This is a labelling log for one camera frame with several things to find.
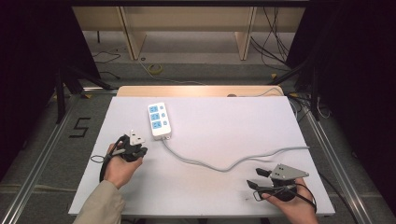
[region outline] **hand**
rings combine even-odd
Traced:
[[[297,178],[295,183],[306,186],[302,178]],[[297,185],[297,193],[312,202],[312,195],[306,188]],[[315,209],[312,205],[298,197],[288,202],[282,202],[277,197],[273,197],[267,193],[264,193],[262,197],[269,203],[278,207],[293,224],[318,223],[317,217],[315,216]]]
[[[114,144],[111,144],[108,148],[107,153],[110,152]],[[143,163],[143,158],[137,159],[137,161],[128,162],[123,160],[120,156],[113,157],[106,168],[104,180],[113,183],[117,189],[120,189],[126,183],[129,182],[134,171]]]

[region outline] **floor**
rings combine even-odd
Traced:
[[[207,85],[265,84],[271,80],[272,75],[280,76],[284,73],[277,68],[285,68],[278,61],[269,59],[266,59],[265,63],[275,68],[265,67],[262,55],[253,48],[249,49],[247,60],[240,61],[232,33],[149,33],[140,54],[140,61],[130,60],[122,33],[101,32],[100,43],[96,32],[85,32],[84,35],[92,55],[96,55],[93,58],[98,62],[102,80],[112,86],[182,85],[180,82],[186,81]],[[253,36],[262,43],[267,34]],[[285,46],[289,48],[293,34],[281,34],[281,37]],[[278,49],[273,38],[270,39],[267,48],[281,57],[280,54],[276,54]],[[163,73],[157,77],[150,76],[140,63],[145,66],[161,64]],[[295,79],[291,79],[282,83],[282,89],[292,91],[294,81]],[[83,96],[66,94],[68,119],[64,121],[63,126],[55,124],[56,99],[49,99],[47,108],[26,142],[25,150],[21,151],[0,183],[0,216],[4,216],[8,208],[16,202],[19,189],[26,184],[32,170],[32,173],[36,171],[35,163],[44,158],[45,166],[37,174],[32,194],[20,203],[21,213],[17,215],[17,223],[73,222],[74,217],[67,214],[68,207],[73,202],[108,104],[115,95],[114,91],[96,91],[98,88],[90,82],[81,82],[87,90],[92,91]],[[70,137],[81,134],[80,130],[74,129],[78,119],[81,119],[79,125],[89,129],[83,138]],[[359,160],[353,157],[336,120],[333,117],[322,118],[317,123],[303,110],[299,112],[298,120],[318,170],[329,179],[337,191],[341,192],[343,198],[354,200],[348,201],[349,204],[363,206],[363,209],[353,209],[359,220],[363,220],[362,223],[396,223],[395,216],[361,167]],[[320,141],[319,136],[326,136],[329,141]],[[47,157],[42,156],[43,151],[48,152]],[[334,164],[332,161],[334,156],[338,163]],[[340,179],[339,176],[343,175],[346,175],[347,183]],[[321,217],[319,222],[354,223],[337,191],[325,180],[323,183],[336,213],[331,217]],[[287,223],[283,217],[270,218],[270,221]]]

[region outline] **white power strip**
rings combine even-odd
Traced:
[[[148,117],[155,140],[170,139],[172,130],[164,103],[148,106]]]

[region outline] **beige sleeve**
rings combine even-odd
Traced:
[[[125,201],[117,188],[104,180],[84,203],[74,223],[120,223],[124,205]]]

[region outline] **white tabletop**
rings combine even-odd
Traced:
[[[277,164],[306,171],[306,185],[317,199],[318,215],[334,214],[332,204],[307,149],[285,151],[261,161],[245,161],[220,173],[178,160],[151,135],[147,106],[164,102],[172,127],[170,148],[183,157],[226,168],[249,155],[282,147],[306,147],[286,97],[114,97],[92,155],[134,130],[146,139],[143,165],[121,188],[124,215],[136,217],[276,217],[268,202],[256,202],[247,179],[262,186],[269,178],[255,169]],[[69,210],[76,215],[98,185],[102,164],[89,161]]]

